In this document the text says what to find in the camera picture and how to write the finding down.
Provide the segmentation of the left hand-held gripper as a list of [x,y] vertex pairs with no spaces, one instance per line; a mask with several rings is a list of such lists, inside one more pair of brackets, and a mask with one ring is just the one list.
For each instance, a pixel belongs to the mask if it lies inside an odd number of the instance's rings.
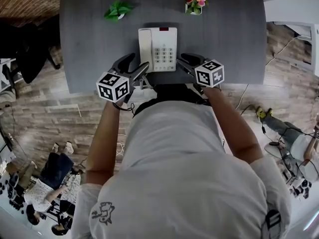
[[123,99],[134,89],[133,84],[149,69],[150,63],[145,62],[130,73],[128,72],[130,63],[134,60],[135,53],[127,54],[113,64],[114,70],[104,72],[96,82],[98,95],[100,98],[116,103]]

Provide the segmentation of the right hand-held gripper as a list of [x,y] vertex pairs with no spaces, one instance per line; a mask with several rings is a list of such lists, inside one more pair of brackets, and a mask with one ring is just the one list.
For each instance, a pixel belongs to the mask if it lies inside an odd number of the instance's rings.
[[206,58],[194,53],[181,53],[177,64],[189,75],[195,75],[200,87],[219,88],[225,80],[224,65],[216,60],[205,62]]

